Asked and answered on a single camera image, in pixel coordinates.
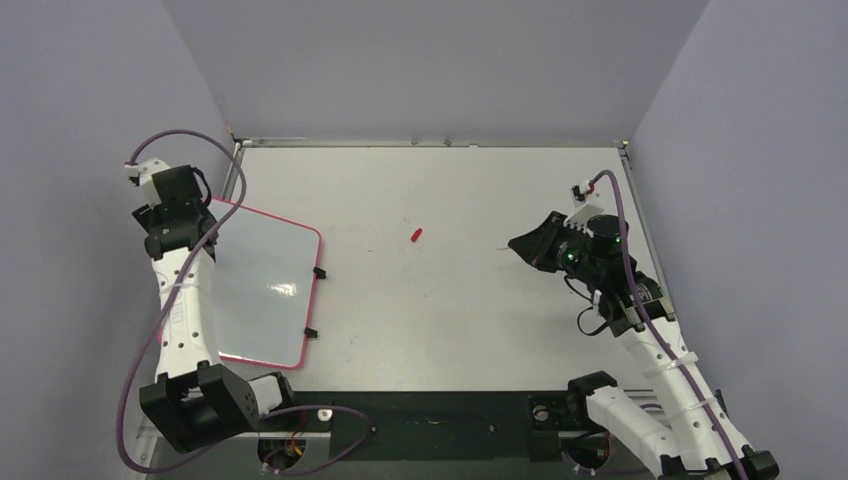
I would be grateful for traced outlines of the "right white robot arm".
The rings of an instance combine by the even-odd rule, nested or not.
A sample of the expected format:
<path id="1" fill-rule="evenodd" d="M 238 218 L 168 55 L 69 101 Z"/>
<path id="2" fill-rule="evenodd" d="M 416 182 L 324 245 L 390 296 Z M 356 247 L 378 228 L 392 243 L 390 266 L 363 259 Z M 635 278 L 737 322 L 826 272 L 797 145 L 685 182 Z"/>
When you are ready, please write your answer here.
<path id="1" fill-rule="evenodd" d="M 569 382 L 566 418 L 617 437 L 657 479 L 777 478 L 774 456 L 751 445 L 711 392 L 670 301 L 630 255 L 629 233 L 615 215 L 578 223 L 553 211 L 507 243 L 532 268 L 585 285 L 605 329 L 640 369 L 665 415 L 652 417 L 600 371 Z"/>

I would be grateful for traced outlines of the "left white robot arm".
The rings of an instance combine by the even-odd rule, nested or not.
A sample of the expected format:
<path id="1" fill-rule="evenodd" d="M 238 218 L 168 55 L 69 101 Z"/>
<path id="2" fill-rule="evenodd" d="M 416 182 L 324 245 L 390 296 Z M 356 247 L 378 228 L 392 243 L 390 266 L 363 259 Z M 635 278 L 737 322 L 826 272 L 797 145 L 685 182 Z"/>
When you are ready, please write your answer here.
<path id="1" fill-rule="evenodd" d="M 299 405 L 283 374 L 245 380 L 221 360 L 211 300 L 219 226 L 201 172 L 159 159 L 125 172 L 146 198 L 133 216 L 146 233 L 164 314 L 153 336 L 155 379 L 139 392 L 143 413 L 180 453 L 253 432 L 261 420 L 291 427 Z"/>

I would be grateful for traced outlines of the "pink framed whiteboard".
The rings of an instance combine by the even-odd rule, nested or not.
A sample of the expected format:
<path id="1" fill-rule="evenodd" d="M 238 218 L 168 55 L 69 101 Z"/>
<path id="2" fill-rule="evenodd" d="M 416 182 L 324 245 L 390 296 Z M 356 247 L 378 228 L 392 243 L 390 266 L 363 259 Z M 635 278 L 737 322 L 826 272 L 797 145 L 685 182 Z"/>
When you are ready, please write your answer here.
<path id="1" fill-rule="evenodd" d="M 305 357 L 322 237 L 318 230 L 215 199 L 223 220 L 215 253 L 200 253 L 178 280 L 188 252 L 154 263 L 160 298 L 177 301 L 158 334 L 158 372 L 188 373 L 201 360 L 294 370 Z"/>

